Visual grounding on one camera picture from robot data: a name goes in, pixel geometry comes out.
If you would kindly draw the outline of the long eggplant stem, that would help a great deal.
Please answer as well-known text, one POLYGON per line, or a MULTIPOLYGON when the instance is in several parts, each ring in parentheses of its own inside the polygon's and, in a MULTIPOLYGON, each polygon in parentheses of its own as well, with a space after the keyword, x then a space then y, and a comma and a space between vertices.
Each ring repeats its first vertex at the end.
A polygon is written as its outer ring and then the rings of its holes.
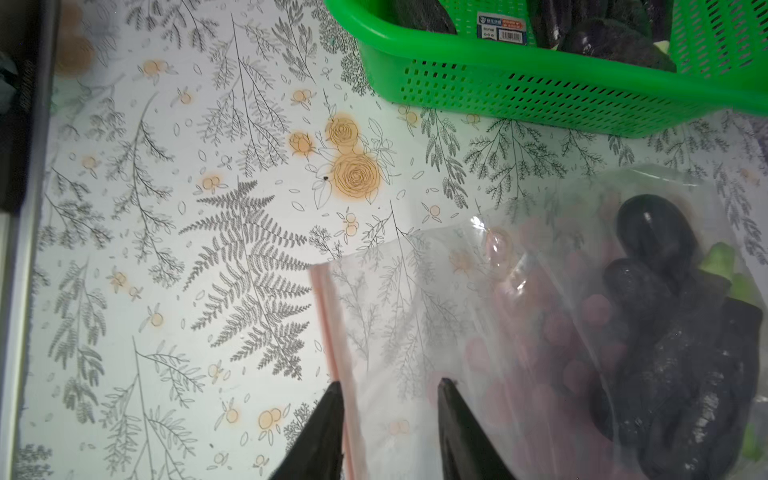
POLYGON ((629 338, 607 386, 593 391, 591 414, 607 438, 640 447, 653 424, 691 396, 684 355, 696 340, 692 326, 701 277, 688 275, 675 284, 639 260, 621 258, 605 268, 603 281, 629 327, 629 338))

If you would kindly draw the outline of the eggplant with stem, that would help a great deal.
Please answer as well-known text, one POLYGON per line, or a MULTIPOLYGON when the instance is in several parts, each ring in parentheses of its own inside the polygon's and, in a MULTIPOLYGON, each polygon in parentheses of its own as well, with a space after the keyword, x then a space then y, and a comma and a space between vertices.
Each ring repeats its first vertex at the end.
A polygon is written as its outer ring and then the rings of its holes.
POLYGON ((670 200, 654 194, 629 198, 616 217, 616 234, 625 253, 680 290, 695 274, 732 283, 735 250, 717 243, 704 251, 687 217, 670 200))

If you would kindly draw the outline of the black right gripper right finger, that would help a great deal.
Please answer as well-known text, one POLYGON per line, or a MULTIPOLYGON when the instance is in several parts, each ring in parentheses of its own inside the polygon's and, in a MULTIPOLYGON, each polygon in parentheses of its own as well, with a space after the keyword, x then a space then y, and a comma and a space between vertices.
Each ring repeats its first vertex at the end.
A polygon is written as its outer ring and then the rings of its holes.
POLYGON ((453 380, 441 379, 437 400, 443 478, 514 480, 453 380))

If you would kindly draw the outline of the large eggplant front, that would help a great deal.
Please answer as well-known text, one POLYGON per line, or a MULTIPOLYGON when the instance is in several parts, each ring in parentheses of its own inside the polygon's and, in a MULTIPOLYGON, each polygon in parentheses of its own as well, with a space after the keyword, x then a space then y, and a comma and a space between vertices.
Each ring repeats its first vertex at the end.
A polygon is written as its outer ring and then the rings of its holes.
POLYGON ((686 401, 652 424, 638 452, 649 479, 723 479, 737 462, 760 373, 763 320, 753 281, 733 276, 711 343, 691 350, 686 401))

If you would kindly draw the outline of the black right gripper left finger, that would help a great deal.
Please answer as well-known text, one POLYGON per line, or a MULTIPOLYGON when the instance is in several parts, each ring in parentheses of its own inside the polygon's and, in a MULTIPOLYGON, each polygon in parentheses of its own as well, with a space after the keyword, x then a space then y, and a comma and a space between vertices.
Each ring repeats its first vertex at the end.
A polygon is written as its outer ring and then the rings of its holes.
POLYGON ((279 467, 274 480, 339 480, 343 471, 344 400, 331 383, 279 467))

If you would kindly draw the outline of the clear pink-dotted zip-top bag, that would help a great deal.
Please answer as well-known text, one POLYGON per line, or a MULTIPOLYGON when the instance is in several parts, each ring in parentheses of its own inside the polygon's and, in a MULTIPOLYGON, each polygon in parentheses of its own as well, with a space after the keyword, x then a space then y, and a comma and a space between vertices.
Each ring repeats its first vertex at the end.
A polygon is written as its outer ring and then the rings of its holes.
MULTIPOLYGON (((723 479, 767 475, 767 303, 742 255, 723 180, 645 165, 555 183, 454 225, 404 232, 311 271, 326 357, 342 386, 348 479, 444 479, 437 387, 453 380, 519 479, 649 479, 640 447, 607 438, 592 393, 625 356, 629 327, 603 281, 630 258, 620 206, 662 196, 704 251, 735 250, 759 293, 760 373, 740 455, 723 479)), ((695 347, 711 343, 731 284, 701 277, 695 347)))

